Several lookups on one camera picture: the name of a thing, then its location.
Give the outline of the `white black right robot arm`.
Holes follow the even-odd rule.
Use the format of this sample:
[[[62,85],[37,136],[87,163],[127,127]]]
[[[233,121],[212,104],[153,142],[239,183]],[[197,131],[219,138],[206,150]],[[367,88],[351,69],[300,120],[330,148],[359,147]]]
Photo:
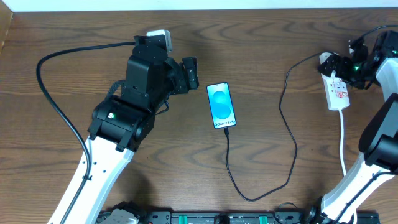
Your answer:
[[[367,90],[382,88],[384,104],[364,129],[359,156],[339,184],[318,199],[304,223],[352,223],[357,208],[381,184],[397,175],[397,32],[384,26],[372,50],[364,37],[349,43],[350,57],[320,54],[318,71],[330,110],[348,105],[348,85]]]

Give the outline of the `white power strip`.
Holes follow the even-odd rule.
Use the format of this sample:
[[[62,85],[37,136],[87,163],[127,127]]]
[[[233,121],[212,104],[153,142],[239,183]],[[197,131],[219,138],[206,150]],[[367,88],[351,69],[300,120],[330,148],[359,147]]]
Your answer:
[[[338,111],[350,105],[346,83],[340,78],[322,76],[328,109]]]

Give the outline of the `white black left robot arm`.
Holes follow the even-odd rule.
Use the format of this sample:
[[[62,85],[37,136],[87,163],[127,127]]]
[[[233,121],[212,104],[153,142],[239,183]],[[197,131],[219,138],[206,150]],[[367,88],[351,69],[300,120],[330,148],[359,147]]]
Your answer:
[[[170,95],[199,86],[197,59],[177,63],[170,32],[156,30],[136,36],[126,77],[113,83],[93,110],[86,140],[78,138],[83,155],[50,223],[94,223],[123,169],[154,127],[160,107]]]

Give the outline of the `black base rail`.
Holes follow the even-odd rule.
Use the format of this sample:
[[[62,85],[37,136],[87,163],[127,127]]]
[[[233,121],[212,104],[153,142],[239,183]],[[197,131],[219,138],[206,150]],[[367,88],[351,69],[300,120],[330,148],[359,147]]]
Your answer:
[[[123,202],[108,211],[101,212],[95,223],[138,224],[295,224],[316,223],[315,210],[304,212],[297,207],[281,205],[265,212],[175,212],[170,209],[145,211],[133,202]]]

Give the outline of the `blue Galaxy smartphone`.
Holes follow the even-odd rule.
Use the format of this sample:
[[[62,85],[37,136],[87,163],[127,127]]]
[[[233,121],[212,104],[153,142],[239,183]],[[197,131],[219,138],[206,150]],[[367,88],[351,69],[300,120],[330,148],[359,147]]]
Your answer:
[[[236,116],[228,83],[208,85],[206,92],[208,94],[213,127],[222,129],[235,126]]]

